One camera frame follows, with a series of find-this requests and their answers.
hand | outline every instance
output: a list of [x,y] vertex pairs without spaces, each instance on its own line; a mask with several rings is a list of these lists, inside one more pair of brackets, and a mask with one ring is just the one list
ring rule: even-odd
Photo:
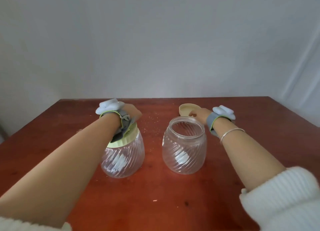
[[130,115],[131,119],[134,118],[135,121],[140,119],[142,116],[140,110],[138,110],[133,104],[125,104],[122,109]]
[[207,123],[208,116],[212,113],[212,111],[207,108],[199,108],[190,112],[189,116],[195,117],[196,120],[200,121],[202,124]]

red wooden table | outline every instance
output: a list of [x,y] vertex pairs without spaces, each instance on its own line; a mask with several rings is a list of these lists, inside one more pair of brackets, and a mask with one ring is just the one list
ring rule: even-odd
[[[0,145],[0,194],[50,152],[98,119],[102,99],[60,100]],[[320,130],[269,97],[124,99],[143,113],[138,122],[145,160],[124,179],[98,166],[68,221],[74,230],[257,230],[241,207],[243,188],[218,138],[208,134],[204,166],[179,175],[162,160],[162,137],[178,107],[221,104],[236,124],[287,167],[300,165],[320,179]]]

bangle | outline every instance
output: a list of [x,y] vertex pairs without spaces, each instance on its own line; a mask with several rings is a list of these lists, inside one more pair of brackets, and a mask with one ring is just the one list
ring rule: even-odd
[[220,144],[222,144],[222,139],[226,136],[226,134],[228,134],[229,132],[232,132],[232,131],[234,131],[234,130],[240,130],[240,131],[245,132],[245,130],[244,130],[244,129],[241,129],[241,128],[234,128],[234,129],[228,130],[226,133],[224,133],[224,134],[222,135],[222,137],[221,137],[221,139],[220,139]]

glass jar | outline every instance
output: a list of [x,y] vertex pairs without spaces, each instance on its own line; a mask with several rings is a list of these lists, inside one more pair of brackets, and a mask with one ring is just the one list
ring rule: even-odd
[[165,164],[179,174],[193,174],[205,162],[207,137],[204,125],[191,117],[172,119],[162,140]]
[[141,167],[144,154],[142,136],[134,123],[121,140],[108,144],[102,157],[102,170],[113,178],[130,176]]

white sleeve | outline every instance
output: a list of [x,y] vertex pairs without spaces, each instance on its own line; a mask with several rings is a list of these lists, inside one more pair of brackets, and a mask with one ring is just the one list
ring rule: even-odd
[[240,201],[261,230],[320,230],[320,190],[316,178],[301,167],[288,168]]
[[48,226],[42,226],[37,224],[31,224],[28,222],[22,222],[20,220],[13,220],[10,218],[0,217],[0,231],[61,231],[72,230],[70,224],[64,223],[62,229],[52,228]]

